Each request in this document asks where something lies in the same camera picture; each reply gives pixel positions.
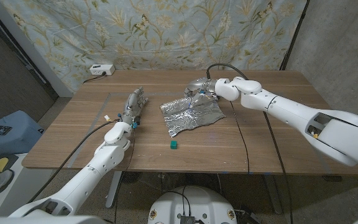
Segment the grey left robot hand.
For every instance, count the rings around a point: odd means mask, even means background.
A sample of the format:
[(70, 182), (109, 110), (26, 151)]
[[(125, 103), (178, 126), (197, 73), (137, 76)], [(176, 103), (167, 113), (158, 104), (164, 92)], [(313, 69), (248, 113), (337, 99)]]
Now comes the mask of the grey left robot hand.
[(144, 96), (144, 88), (140, 86), (135, 89), (128, 97), (124, 104), (124, 110), (119, 118), (120, 122), (127, 123), (129, 125), (140, 125), (140, 114), (143, 107), (148, 102), (148, 98)]

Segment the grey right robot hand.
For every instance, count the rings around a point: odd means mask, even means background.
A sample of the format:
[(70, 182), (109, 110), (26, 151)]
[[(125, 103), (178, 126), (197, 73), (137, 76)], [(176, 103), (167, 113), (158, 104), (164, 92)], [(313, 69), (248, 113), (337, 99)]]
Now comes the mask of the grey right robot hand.
[(217, 100), (219, 96), (215, 92), (216, 80), (198, 78), (191, 81), (185, 88), (184, 96), (191, 97), (189, 108), (202, 105), (208, 100)]

